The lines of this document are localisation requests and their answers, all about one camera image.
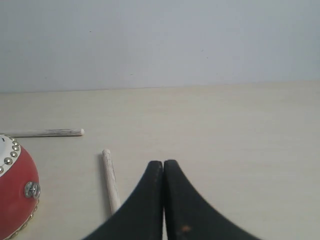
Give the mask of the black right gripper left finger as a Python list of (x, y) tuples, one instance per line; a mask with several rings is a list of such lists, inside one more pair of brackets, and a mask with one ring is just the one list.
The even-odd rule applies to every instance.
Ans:
[(86, 240), (161, 240), (163, 164), (153, 160), (123, 205)]

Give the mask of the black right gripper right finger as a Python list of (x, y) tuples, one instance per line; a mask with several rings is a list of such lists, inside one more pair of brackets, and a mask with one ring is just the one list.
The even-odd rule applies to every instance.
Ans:
[(215, 210), (193, 187), (176, 160), (163, 170), (164, 211), (169, 240), (257, 240)]

